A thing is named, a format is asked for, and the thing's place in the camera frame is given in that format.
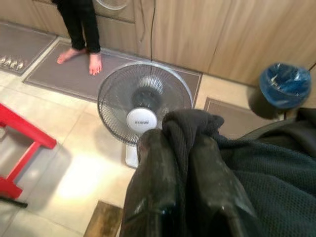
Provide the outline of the person in black trousers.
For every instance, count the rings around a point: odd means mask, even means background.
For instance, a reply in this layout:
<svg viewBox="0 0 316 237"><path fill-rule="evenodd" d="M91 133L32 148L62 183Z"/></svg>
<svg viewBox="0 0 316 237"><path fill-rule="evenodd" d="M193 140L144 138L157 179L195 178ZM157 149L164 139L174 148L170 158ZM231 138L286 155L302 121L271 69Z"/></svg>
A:
<svg viewBox="0 0 316 237"><path fill-rule="evenodd" d="M89 54L89 73L102 71L99 31L93 0L51 0L63 18L71 39L71 48L60 54L58 64L84 54Z"/></svg>

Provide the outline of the wooden cabinet front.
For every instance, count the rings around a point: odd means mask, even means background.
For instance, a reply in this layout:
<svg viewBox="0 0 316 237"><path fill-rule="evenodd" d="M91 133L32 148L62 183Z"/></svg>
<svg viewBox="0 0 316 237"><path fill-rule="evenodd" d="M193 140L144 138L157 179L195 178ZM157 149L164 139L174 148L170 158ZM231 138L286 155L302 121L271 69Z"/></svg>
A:
<svg viewBox="0 0 316 237"><path fill-rule="evenodd" d="M104 48L249 85L276 62L316 77L316 0L128 0L121 10L94 7Z"/></svg>

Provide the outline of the white electric floor fan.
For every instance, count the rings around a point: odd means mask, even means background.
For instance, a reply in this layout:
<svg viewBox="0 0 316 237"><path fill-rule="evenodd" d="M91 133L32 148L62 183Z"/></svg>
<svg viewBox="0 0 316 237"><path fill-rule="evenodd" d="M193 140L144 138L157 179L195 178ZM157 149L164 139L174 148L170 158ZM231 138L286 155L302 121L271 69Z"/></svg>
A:
<svg viewBox="0 0 316 237"><path fill-rule="evenodd" d="M161 128L166 114L191 109L191 91L174 70L152 62L129 63L101 83L97 108L108 131L125 143L125 163L137 168L136 145L141 135Z"/></svg>

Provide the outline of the dark knitted garment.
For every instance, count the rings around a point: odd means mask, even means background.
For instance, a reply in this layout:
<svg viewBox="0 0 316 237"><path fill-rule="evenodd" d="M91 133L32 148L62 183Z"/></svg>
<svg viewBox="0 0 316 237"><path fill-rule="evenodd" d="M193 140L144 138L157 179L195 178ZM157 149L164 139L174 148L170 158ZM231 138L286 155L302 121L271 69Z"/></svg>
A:
<svg viewBox="0 0 316 237"><path fill-rule="evenodd" d="M180 176L198 135L213 138L246 190L270 237L316 237L316 109L301 108L293 122L254 140L229 140L224 119L201 110L168 113L164 134L175 148Z"/></svg>

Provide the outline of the grey floor mat with print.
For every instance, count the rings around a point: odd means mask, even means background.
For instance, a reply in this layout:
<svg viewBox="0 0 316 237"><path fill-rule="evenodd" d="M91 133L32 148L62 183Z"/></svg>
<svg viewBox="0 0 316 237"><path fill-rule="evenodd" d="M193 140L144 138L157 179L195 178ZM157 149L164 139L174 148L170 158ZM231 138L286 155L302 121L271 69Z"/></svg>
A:
<svg viewBox="0 0 316 237"><path fill-rule="evenodd" d="M22 75L57 36L0 21L0 71Z"/></svg>

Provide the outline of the bin with blue bag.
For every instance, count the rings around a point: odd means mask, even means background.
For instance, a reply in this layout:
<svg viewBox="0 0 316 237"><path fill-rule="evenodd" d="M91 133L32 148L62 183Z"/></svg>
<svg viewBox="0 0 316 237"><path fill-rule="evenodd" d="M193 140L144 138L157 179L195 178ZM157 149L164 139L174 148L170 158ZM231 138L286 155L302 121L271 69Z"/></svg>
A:
<svg viewBox="0 0 316 237"><path fill-rule="evenodd" d="M258 87L248 103L251 111L259 117L277 119L301 106L311 90L312 78L307 69L275 63L260 74Z"/></svg>

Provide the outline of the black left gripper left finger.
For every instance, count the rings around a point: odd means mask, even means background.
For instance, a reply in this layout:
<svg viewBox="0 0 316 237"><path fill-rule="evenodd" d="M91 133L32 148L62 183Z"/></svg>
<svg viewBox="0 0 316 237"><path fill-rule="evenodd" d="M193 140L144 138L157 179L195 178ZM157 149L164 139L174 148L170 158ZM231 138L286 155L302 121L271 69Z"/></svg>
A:
<svg viewBox="0 0 316 237"><path fill-rule="evenodd" d="M125 196L120 237L178 237L175 156L160 129L138 141L139 164Z"/></svg>

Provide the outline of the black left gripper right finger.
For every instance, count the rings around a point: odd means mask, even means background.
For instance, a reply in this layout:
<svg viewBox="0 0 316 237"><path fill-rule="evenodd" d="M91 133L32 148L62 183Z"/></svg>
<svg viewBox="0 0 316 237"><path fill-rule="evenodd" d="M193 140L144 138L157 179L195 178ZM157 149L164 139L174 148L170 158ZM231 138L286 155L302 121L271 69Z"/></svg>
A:
<svg viewBox="0 0 316 237"><path fill-rule="evenodd" d="M196 138L189 156L189 226L193 237L262 237L256 212L217 142Z"/></svg>

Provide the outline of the washing machine door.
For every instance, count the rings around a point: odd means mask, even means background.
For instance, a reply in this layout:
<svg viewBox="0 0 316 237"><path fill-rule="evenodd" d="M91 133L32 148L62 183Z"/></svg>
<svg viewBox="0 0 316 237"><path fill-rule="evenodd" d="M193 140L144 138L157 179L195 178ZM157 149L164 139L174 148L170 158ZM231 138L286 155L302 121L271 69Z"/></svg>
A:
<svg viewBox="0 0 316 237"><path fill-rule="evenodd" d="M121 10L126 7L128 0L95 0L108 10Z"/></svg>

